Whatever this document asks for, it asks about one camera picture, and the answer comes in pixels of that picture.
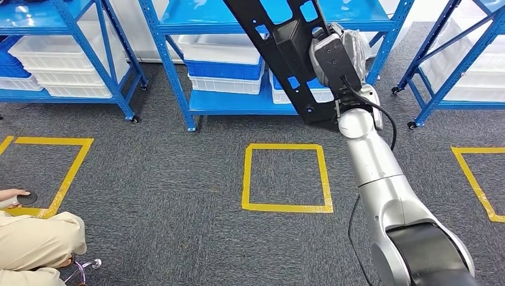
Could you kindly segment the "person's hand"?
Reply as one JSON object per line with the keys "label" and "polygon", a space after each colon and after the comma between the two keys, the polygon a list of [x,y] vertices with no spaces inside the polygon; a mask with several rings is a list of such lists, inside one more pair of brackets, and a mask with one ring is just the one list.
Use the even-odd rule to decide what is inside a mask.
{"label": "person's hand", "polygon": [[19,195],[30,195],[30,192],[23,189],[4,189],[1,190],[1,209],[14,209],[21,207],[17,201]]}

